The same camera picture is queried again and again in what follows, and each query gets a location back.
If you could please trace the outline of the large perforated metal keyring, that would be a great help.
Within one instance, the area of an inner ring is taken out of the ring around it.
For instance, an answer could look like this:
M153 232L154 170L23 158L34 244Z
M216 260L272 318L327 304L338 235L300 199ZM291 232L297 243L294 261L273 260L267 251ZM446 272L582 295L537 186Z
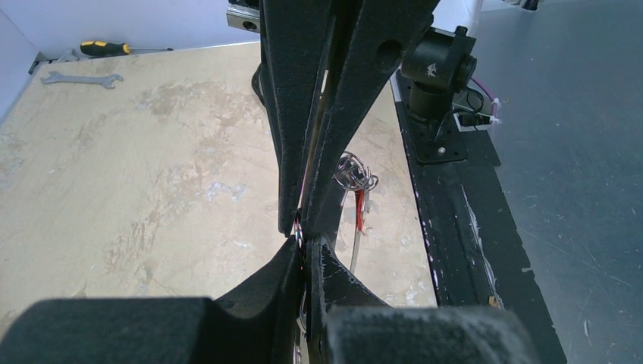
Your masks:
M370 191L378 177L353 153L344 152L334 173L331 188L321 208L321 232L305 237L298 213L293 224L295 263L300 271L300 298L296 304L296 325L301 334L311 337L324 327L325 315L335 306L371 307L384 302L357 277L360 243L356 234L355 192ZM340 238L342 219L352 215L350 257L342 262L335 248Z

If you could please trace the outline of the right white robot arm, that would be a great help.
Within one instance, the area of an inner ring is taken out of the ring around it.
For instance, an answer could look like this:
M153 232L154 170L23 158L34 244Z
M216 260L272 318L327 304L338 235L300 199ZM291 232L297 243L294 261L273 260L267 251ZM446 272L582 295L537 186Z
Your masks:
M278 157L278 230L318 232L336 165L395 71L439 93L475 70L464 26L436 1L261 1L259 84Z

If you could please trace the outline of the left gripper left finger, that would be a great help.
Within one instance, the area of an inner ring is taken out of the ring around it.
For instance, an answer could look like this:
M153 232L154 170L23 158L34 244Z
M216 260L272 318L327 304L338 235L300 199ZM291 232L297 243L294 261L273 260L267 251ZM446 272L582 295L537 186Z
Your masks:
M3 363L290 363L300 297L293 238L234 289L208 297L33 304L1 342Z

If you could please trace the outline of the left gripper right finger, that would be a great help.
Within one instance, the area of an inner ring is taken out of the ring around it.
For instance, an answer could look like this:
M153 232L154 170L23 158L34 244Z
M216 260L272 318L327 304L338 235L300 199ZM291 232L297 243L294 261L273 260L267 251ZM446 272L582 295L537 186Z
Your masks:
M310 363L536 363L518 318L484 306L394 308L367 289L328 240L306 244Z

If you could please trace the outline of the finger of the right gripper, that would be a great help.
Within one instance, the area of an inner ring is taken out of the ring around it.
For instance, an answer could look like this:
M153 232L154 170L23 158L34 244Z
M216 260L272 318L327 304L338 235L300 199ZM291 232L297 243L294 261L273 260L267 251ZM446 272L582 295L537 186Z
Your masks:
M341 1L306 164L301 225L322 231L322 204L343 151L403 58L433 22L436 1Z
M262 1L260 86L278 157L278 230L300 204L335 17L330 1Z

